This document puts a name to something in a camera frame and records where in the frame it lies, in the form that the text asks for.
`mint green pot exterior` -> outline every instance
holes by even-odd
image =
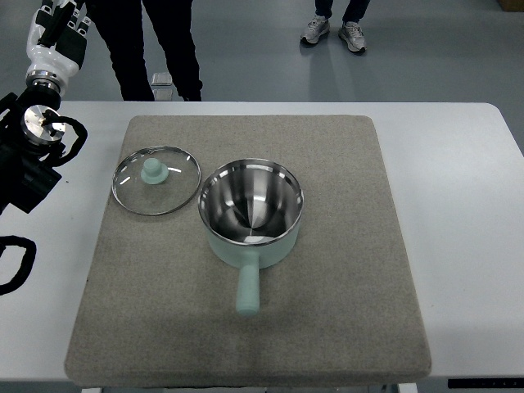
[[[222,240],[208,228],[206,235],[211,250],[226,264],[240,269],[237,289],[237,312],[252,317],[260,310],[259,270],[273,266],[291,252],[296,243],[300,221],[285,236],[269,244],[233,244]]]

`person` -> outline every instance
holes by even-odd
[[[342,17],[338,36],[347,42],[348,49],[357,55],[366,52],[366,39],[359,22],[368,9],[370,0],[351,0]],[[315,0],[315,16],[300,36],[303,43],[316,44],[318,39],[329,32],[329,18],[332,16],[333,0]]]
[[[178,95],[201,101],[200,66],[191,35],[192,0],[86,0],[98,33],[109,49],[125,101],[155,101],[144,60],[142,4],[165,53]]]

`lid knob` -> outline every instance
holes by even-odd
[[[165,164],[156,158],[148,158],[144,161],[144,166],[140,177],[147,184],[159,184],[167,179],[169,171]]]

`gray floor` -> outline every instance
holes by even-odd
[[[25,40],[38,4],[0,1],[2,97],[25,88]],[[203,99],[489,102],[500,109],[524,151],[524,12],[503,12],[496,0],[373,0],[361,21],[368,52],[354,56],[337,37],[346,4],[335,2],[332,32],[317,46],[305,47],[299,37],[314,14],[313,0],[195,0],[192,32]],[[165,72],[147,18],[144,29],[149,72]],[[88,34],[84,67],[71,80],[65,99],[121,100],[108,51],[95,28]],[[175,94],[173,100],[180,98]],[[66,383],[0,383],[2,393],[78,391]],[[422,382],[419,391],[447,391],[446,380]],[[138,391],[106,390],[132,392]]]

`white sneaker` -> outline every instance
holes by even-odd
[[[315,15],[313,20],[308,23],[304,33],[300,36],[303,43],[317,43],[322,34],[329,31],[329,20],[325,16]]]
[[[356,55],[366,52],[366,38],[364,38],[358,23],[346,22],[338,30],[338,36],[347,42],[347,48],[350,52]]]

